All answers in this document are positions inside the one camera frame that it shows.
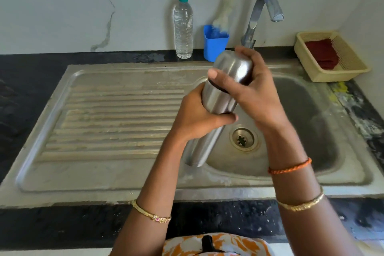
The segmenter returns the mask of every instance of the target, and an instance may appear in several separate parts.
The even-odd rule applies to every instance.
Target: plastic basket
[[[338,32],[299,32],[296,37],[296,55],[313,82],[347,81],[371,70]],[[332,41],[332,46],[339,56],[339,63],[333,70],[322,69],[305,45],[305,42],[323,39]]]

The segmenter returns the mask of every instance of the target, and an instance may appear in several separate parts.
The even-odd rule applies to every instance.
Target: plastic water bottle
[[[176,54],[181,59],[188,59],[193,50],[193,11],[188,0],[179,0],[173,12],[173,22]]]

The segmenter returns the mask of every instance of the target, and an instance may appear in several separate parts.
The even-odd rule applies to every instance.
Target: hand
[[[169,132],[184,142],[201,138],[215,128],[234,123],[238,119],[234,113],[216,115],[208,112],[201,103],[203,88],[204,83],[201,83],[184,96],[175,122]]]
[[[235,82],[223,71],[215,68],[208,70],[209,79],[227,90],[243,110],[253,118],[261,131],[285,125],[288,118],[280,103],[271,71],[265,65],[260,53],[243,46],[236,47],[235,51],[250,57],[253,62],[253,81],[249,86]]]

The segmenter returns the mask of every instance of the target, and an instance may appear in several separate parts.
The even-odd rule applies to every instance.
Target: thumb
[[[235,113],[224,113],[221,115],[215,115],[215,128],[220,128],[224,125],[229,125],[231,123],[234,123],[238,120],[238,115]]]
[[[222,70],[211,68],[208,70],[208,78],[217,86],[226,90],[234,99],[243,92],[243,85],[237,83],[232,77]]]

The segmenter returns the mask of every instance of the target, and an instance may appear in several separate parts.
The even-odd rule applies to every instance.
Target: person's right hand
[[[216,68],[208,70],[208,78],[227,90],[243,110],[253,118],[261,131],[285,126],[288,118],[277,95],[271,71],[265,65],[262,56],[255,50],[243,46],[236,47],[235,51],[250,57],[253,62],[253,81],[249,86],[235,82]]]

